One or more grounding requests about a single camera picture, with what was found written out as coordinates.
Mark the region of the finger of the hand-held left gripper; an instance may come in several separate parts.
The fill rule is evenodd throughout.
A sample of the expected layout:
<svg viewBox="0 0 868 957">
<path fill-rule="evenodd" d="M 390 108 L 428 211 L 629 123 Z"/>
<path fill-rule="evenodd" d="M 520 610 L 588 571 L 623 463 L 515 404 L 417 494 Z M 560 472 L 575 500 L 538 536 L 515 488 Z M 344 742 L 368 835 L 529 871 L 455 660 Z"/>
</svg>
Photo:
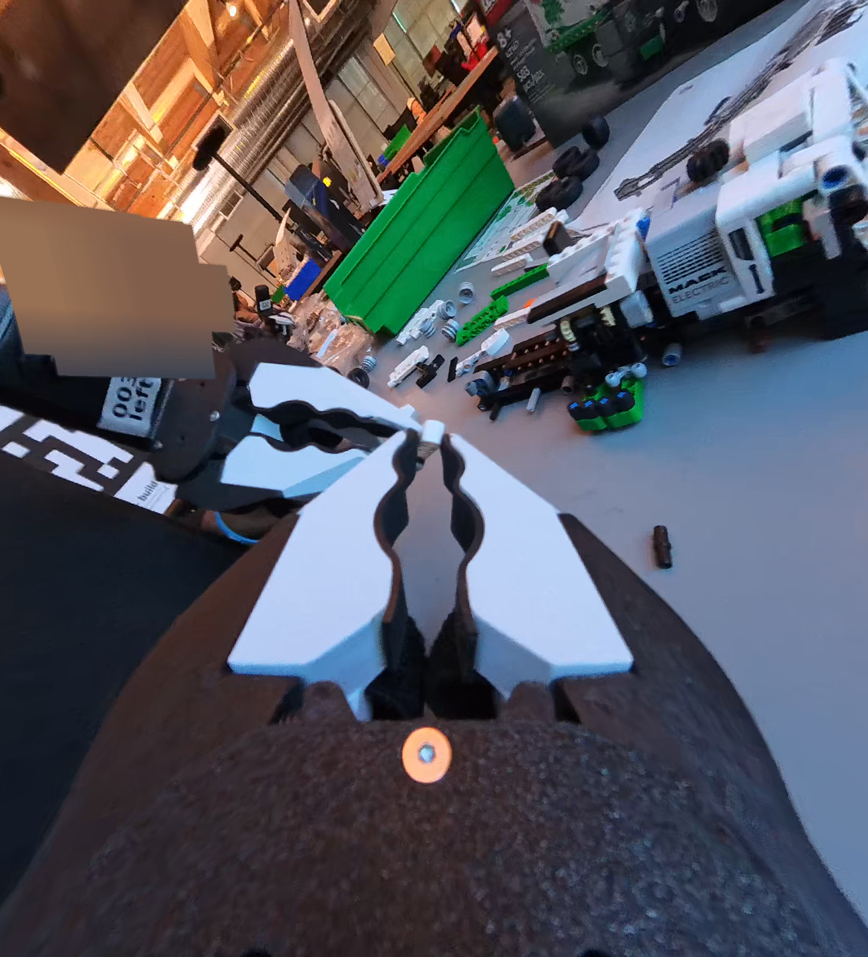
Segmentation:
<svg viewBox="0 0 868 957">
<path fill-rule="evenodd" d="M 421 437 L 423 425 L 370 389 L 322 365 L 262 363 L 249 379 L 249 435 L 273 441 L 382 441 Z"/>
<path fill-rule="evenodd" d="M 354 437 L 329 430 L 290 445 L 275 423 L 253 422 L 249 433 L 226 455 L 221 483 L 309 500 L 343 478 L 381 443 L 381 438 L 359 430 Z"/>
</svg>

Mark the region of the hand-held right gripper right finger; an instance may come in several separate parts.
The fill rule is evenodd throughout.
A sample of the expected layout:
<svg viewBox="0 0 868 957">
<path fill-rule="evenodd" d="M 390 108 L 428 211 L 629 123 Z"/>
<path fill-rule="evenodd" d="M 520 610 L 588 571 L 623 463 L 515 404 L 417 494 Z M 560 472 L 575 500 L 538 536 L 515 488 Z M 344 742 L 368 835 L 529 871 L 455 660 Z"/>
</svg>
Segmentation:
<svg viewBox="0 0 868 957">
<path fill-rule="evenodd" d="M 455 602 L 430 649 L 432 700 L 508 700 L 518 686 L 632 672 L 580 553 L 586 528 L 459 435 L 440 445 Z"/>
</svg>

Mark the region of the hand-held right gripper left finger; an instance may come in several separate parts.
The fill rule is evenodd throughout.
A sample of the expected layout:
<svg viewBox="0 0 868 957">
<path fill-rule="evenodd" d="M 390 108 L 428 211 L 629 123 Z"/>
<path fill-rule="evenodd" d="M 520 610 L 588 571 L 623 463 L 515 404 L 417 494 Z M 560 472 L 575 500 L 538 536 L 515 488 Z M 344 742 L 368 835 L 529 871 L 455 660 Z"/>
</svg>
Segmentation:
<svg viewBox="0 0 868 957">
<path fill-rule="evenodd" d="M 227 658 L 247 676 L 330 682 L 356 720 L 369 685 L 404 647 L 403 572 L 394 544 L 421 433 L 404 430 L 301 508 Z"/>
</svg>

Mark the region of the green lego beam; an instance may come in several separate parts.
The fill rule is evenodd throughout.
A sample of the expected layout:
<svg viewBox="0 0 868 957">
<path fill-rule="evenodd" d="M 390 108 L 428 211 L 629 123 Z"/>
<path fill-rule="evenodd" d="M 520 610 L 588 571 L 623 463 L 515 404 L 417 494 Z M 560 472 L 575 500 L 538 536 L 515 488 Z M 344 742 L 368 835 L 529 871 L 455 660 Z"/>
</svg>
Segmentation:
<svg viewBox="0 0 868 957">
<path fill-rule="evenodd" d="M 533 268 L 525 270 L 522 274 L 509 280 L 490 292 L 490 299 L 496 301 L 500 298 L 506 298 L 523 289 L 526 289 L 536 282 L 543 281 L 548 276 L 548 264 L 543 263 Z"/>
</svg>

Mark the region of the lego instruction booklet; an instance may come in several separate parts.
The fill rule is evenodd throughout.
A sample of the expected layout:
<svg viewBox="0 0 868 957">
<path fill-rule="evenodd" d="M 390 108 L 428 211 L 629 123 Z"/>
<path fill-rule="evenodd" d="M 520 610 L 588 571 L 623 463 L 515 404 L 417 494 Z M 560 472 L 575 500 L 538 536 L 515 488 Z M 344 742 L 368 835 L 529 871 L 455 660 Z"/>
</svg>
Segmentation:
<svg viewBox="0 0 868 957">
<path fill-rule="evenodd" d="M 868 2 L 782 2 L 622 103 L 607 115 L 610 139 L 571 208 L 574 225 L 587 232 L 649 207 L 659 183 L 640 196 L 619 198 L 617 191 L 684 152 L 784 56 L 790 64 L 768 80 L 763 98 L 830 59 L 851 65 L 868 88 Z"/>
</svg>

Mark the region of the clear plastic bags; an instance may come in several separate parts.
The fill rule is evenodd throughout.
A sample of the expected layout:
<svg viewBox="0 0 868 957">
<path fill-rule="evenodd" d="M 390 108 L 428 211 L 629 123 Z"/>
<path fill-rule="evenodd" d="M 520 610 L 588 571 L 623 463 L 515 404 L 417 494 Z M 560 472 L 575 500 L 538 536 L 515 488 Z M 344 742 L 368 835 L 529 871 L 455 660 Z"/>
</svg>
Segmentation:
<svg viewBox="0 0 868 957">
<path fill-rule="evenodd" d="M 308 295 L 289 313 L 294 326 L 288 346 L 341 374 L 363 367 L 378 351 L 377 337 L 339 312 L 324 292 Z"/>
</svg>

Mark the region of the blue wristband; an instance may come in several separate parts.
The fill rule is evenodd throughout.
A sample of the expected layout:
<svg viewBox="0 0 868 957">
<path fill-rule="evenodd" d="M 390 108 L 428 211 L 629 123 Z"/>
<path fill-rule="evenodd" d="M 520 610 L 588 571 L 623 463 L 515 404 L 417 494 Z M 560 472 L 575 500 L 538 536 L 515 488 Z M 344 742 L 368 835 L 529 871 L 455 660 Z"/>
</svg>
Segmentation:
<svg viewBox="0 0 868 957">
<path fill-rule="evenodd" d="M 223 514 L 220 512 L 217 512 L 217 511 L 212 512 L 211 519 L 213 520 L 214 527 L 217 530 L 217 533 L 231 542 L 250 546 L 253 544 L 257 544 L 260 540 L 258 536 L 249 536 L 249 535 L 244 535 L 240 532 L 237 532 L 225 521 Z"/>
</svg>

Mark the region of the framed tag placard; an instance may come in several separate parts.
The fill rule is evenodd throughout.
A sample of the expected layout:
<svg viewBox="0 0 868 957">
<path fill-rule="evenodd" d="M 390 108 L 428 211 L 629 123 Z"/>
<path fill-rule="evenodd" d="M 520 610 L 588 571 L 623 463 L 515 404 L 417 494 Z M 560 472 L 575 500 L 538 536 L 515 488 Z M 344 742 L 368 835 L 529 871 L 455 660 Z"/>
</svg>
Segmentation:
<svg viewBox="0 0 868 957">
<path fill-rule="evenodd" d="M 160 515 L 169 514 L 177 501 L 177 487 L 158 480 L 141 452 L 1 404 L 0 452 Z"/>
</svg>

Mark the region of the green plastic bin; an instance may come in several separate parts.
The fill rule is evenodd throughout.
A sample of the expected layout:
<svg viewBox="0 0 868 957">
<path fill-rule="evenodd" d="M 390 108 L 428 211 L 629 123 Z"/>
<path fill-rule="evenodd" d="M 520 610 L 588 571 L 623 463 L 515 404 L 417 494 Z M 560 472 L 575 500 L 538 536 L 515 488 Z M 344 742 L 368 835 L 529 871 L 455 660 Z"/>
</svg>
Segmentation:
<svg viewBox="0 0 868 957">
<path fill-rule="evenodd" d="M 513 192 L 478 110 L 427 155 L 333 271 L 324 291 L 371 333 L 399 333 Z"/>
</svg>

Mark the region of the green white sticker sheet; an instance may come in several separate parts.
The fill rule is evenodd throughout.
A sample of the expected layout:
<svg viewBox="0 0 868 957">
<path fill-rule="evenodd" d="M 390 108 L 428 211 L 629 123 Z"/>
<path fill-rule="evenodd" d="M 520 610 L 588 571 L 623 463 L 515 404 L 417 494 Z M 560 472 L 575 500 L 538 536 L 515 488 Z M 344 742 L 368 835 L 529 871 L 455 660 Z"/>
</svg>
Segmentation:
<svg viewBox="0 0 868 957">
<path fill-rule="evenodd" d="M 512 246 L 512 236 L 515 233 L 523 235 L 527 224 L 543 211 L 543 208 L 537 207 L 536 197 L 555 179 L 555 174 L 548 171 L 513 190 L 459 257 L 451 270 L 452 274 L 459 274 L 480 263 L 492 261 Z"/>
</svg>

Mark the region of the black stand lamp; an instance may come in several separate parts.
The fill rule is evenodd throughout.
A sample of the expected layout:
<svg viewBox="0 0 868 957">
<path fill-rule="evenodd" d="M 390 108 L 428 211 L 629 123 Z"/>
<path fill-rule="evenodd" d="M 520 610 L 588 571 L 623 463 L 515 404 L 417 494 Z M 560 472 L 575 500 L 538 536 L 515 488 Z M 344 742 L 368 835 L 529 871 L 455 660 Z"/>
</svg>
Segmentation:
<svg viewBox="0 0 868 957">
<path fill-rule="evenodd" d="M 196 173 L 205 173 L 214 163 L 225 172 L 228 178 L 238 185 L 242 192 L 251 196 L 276 222 L 283 225 L 285 217 L 273 205 L 264 198 L 260 192 L 242 175 L 234 165 L 223 155 L 225 141 L 232 132 L 232 127 L 223 118 L 218 117 L 209 126 L 208 130 L 198 141 L 194 156 L 191 161 L 191 169 Z"/>
</svg>

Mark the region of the person's black top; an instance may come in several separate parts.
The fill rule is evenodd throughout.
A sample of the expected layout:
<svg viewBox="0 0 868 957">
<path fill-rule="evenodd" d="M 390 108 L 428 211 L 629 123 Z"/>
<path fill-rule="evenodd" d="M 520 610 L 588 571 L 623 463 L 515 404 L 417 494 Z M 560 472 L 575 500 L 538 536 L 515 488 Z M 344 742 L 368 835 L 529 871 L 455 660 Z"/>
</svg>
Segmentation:
<svg viewBox="0 0 868 957">
<path fill-rule="evenodd" d="M 224 660 L 294 524 L 243 551 L 0 452 L 0 955 L 283 953 L 223 859 L 293 816 L 308 726 Z"/>
</svg>

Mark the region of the background wooden desk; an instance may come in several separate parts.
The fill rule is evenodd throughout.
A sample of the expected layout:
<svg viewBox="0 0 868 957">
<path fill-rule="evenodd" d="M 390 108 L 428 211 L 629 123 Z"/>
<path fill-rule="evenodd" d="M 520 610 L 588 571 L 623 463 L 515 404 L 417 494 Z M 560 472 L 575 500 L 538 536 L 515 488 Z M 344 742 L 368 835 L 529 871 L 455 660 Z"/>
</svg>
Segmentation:
<svg viewBox="0 0 868 957">
<path fill-rule="evenodd" d="M 435 135 L 437 130 L 445 125 L 466 100 L 484 86 L 485 76 L 488 74 L 489 69 L 498 62 L 499 56 L 500 50 L 495 46 L 491 46 L 487 54 L 476 64 L 474 69 L 468 73 L 464 81 L 441 98 L 440 101 L 426 113 L 425 117 L 418 122 L 415 130 L 411 132 L 404 146 L 397 152 L 387 168 L 380 175 L 380 185 L 384 186 L 392 182 L 396 173 L 419 152 L 422 146 Z"/>
</svg>

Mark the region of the dark grey container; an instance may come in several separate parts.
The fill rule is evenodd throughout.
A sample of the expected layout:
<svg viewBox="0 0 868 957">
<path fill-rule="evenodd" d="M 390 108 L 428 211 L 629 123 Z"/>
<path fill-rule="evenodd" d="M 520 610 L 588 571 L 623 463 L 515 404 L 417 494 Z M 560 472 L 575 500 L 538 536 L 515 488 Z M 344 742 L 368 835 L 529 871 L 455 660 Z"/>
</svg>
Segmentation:
<svg viewBox="0 0 868 957">
<path fill-rule="evenodd" d="M 536 137 L 536 121 L 519 96 L 506 97 L 492 114 L 492 122 L 500 140 L 511 153 L 523 150 Z"/>
</svg>

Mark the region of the green lego frame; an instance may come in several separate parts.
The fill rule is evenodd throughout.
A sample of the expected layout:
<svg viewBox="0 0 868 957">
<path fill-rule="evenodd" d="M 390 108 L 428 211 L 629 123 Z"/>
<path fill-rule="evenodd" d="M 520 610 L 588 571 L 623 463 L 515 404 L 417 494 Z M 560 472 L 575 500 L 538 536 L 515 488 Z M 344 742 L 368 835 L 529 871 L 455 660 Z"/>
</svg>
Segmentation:
<svg viewBox="0 0 868 957">
<path fill-rule="evenodd" d="M 509 308 L 510 303 L 506 296 L 499 296 L 492 300 L 489 305 L 459 327 L 454 339 L 456 345 L 460 347 L 480 337 L 498 319 L 504 317 Z"/>
</svg>

